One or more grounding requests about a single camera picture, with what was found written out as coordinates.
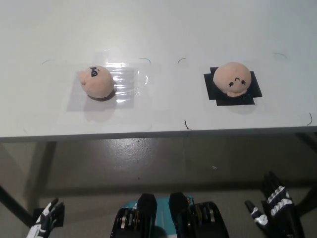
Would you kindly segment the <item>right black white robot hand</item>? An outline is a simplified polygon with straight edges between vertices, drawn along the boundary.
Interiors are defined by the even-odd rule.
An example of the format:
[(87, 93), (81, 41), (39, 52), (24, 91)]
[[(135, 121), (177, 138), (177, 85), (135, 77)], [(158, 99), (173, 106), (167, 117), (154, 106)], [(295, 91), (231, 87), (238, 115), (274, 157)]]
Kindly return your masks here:
[(304, 238), (300, 216), (293, 199), (280, 179), (273, 173), (264, 175), (261, 192), (264, 212), (250, 200), (245, 205), (256, 225), (268, 238)]

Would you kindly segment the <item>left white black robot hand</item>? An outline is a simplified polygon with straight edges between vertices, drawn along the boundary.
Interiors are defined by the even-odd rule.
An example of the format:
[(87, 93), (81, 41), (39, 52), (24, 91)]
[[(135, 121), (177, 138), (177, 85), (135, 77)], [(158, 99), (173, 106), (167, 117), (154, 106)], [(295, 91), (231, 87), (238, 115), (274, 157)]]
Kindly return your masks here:
[(56, 224), (64, 219), (64, 211), (64, 203), (55, 198), (41, 212), (26, 238), (48, 238)]

